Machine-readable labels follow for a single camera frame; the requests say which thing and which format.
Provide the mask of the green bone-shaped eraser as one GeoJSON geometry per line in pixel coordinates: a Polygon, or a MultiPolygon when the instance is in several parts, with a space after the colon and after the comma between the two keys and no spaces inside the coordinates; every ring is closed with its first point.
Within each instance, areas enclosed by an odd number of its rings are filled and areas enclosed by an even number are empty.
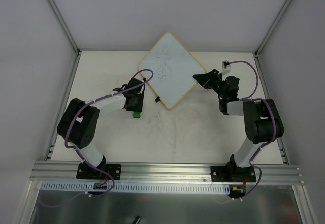
{"type": "Polygon", "coordinates": [[[141,118],[141,112],[133,112],[132,117],[136,119],[141,118]]]}

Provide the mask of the yellow framed whiteboard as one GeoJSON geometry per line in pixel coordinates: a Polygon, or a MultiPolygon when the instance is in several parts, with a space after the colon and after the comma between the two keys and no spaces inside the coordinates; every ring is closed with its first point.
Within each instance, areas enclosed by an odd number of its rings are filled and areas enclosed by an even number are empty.
{"type": "Polygon", "coordinates": [[[193,75],[207,73],[171,32],[150,49],[138,70],[167,109],[173,109],[197,85],[193,75]]]}

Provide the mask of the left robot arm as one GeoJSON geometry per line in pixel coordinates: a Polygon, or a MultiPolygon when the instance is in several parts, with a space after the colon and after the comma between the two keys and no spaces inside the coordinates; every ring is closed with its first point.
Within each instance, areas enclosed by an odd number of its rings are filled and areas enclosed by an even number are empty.
{"type": "Polygon", "coordinates": [[[100,114],[125,109],[139,117],[143,108],[145,79],[131,78],[128,84],[114,89],[108,98],[98,102],[72,99],[58,126],[60,135],[68,148],[76,151],[88,172],[94,178],[101,178],[106,172],[106,159],[92,142],[100,114]]]}

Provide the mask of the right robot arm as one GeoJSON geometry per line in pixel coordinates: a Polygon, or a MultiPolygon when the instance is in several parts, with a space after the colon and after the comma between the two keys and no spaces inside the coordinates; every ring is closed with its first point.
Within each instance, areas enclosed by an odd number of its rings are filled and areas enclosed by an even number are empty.
{"type": "Polygon", "coordinates": [[[282,137],[284,126],[272,99],[238,98],[240,79],[213,69],[193,78],[204,89],[211,89],[219,98],[219,110],[228,116],[242,116],[246,138],[225,166],[212,166],[213,182],[256,182],[254,159],[264,147],[282,137]]]}

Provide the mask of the small black object bottom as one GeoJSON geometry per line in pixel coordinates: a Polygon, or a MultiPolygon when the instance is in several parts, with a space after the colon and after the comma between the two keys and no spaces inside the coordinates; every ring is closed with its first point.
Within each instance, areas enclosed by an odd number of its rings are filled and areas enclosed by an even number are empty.
{"type": "Polygon", "coordinates": [[[140,221],[141,221],[141,217],[137,215],[134,221],[132,222],[132,224],[139,224],[140,221]]]}

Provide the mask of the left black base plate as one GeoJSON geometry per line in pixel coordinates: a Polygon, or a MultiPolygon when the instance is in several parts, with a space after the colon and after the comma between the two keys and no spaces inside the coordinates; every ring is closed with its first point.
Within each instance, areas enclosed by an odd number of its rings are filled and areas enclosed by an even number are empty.
{"type": "MultiPolygon", "coordinates": [[[[109,173],[114,180],[120,180],[121,164],[108,164],[100,163],[98,169],[109,173]]],[[[103,180],[107,175],[94,168],[90,167],[86,163],[80,163],[76,174],[77,179],[82,180],[103,180]]]]}

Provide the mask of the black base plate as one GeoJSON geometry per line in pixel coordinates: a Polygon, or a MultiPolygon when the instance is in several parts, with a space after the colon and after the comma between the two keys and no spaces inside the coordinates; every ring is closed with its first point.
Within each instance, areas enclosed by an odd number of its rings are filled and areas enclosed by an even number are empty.
{"type": "MultiPolygon", "coordinates": [[[[108,164],[100,163],[98,169],[109,173],[114,180],[120,180],[121,164],[108,164]]],[[[76,174],[77,179],[82,180],[103,180],[107,175],[94,168],[90,167],[86,163],[80,163],[76,174]]]]}
{"type": "Polygon", "coordinates": [[[240,168],[235,166],[211,166],[210,175],[212,182],[256,182],[254,167],[240,168]]]}

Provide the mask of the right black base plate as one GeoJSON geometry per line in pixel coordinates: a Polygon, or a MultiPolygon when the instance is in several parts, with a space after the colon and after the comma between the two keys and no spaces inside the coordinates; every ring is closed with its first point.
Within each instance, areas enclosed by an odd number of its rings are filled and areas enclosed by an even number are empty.
{"type": "Polygon", "coordinates": [[[235,166],[211,166],[210,175],[212,182],[256,182],[254,167],[240,168],[235,166]]]}

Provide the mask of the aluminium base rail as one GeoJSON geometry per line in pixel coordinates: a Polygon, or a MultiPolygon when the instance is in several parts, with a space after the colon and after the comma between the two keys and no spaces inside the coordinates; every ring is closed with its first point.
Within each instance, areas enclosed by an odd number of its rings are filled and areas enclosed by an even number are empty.
{"type": "MultiPolygon", "coordinates": [[[[75,180],[78,161],[36,161],[29,180],[75,180]]],[[[263,185],[304,185],[295,165],[260,165],[263,185]]],[[[209,164],[121,163],[121,181],[139,183],[211,183],[209,164]]]]}

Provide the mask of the right aluminium frame post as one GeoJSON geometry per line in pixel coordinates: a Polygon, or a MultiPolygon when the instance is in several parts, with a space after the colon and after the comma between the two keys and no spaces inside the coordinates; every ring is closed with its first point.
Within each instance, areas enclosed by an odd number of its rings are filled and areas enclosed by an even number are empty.
{"type": "Polygon", "coordinates": [[[275,29],[279,25],[281,19],[283,18],[284,14],[288,10],[288,8],[292,4],[292,2],[293,2],[293,0],[284,0],[284,2],[282,3],[282,5],[281,5],[280,9],[278,10],[275,18],[273,19],[273,21],[272,21],[271,25],[269,26],[266,34],[262,38],[262,41],[260,42],[258,48],[256,49],[256,51],[254,53],[256,57],[260,56],[261,52],[263,51],[263,49],[265,48],[265,46],[269,42],[269,39],[271,38],[272,34],[274,33],[275,29]]]}

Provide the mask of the aluminium frame post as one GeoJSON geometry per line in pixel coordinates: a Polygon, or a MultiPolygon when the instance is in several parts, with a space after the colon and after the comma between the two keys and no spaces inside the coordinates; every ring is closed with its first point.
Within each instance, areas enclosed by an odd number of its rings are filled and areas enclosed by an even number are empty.
{"type": "Polygon", "coordinates": [[[70,29],[68,28],[67,23],[58,7],[56,1],[55,0],[46,0],[46,1],[49,4],[51,11],[53,12],[56,20],[58,21],[58,23],[59,23],[64,35],[66,36],[70,46],[72,47],[74,53],[76,55],[79,55],[80,48],[78,47],[70,29]]]}
{"type": "Polygon", "coordinates": [[[278,10],[275,18],[273,19],[273,21],[272,21],[271,25],[269,26],[266,34],[262,38],[262,41],[260,42],[258,48],[256,49],[256,51],[254,53],[256,57],[260,56],[261,52],[263,51],[263,49],[265,48],[265,46],[269,42],[269,39],[271,38],[272,34],[274,33],[275,29],[279,25],[281,19],[283,18],[284,14],[288,10],[288,8],[292,4],[292,2],[293,2],[293,0],[284,0],[284,2],[282,3],[282,5],[281,5],[280,9],[278,10]]]}

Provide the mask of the left aluminium frame post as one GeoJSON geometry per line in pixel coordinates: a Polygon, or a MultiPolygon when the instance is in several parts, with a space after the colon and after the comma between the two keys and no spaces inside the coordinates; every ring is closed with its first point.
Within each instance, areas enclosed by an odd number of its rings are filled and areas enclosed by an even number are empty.
{"type": "Polygon", "coordinates": [[[74,53],[76,55],[79,55],[80,48],[78,47],[70,29],[68,28],[67,23],[58,7],[56,1],[55,0],[46,0],[46,1],[49,4],[51,11],[53,12],[56,20],[58,21],[58,23],[59,23],[64,35],[66,36],[70,46],[72,47],[74,53]]]}

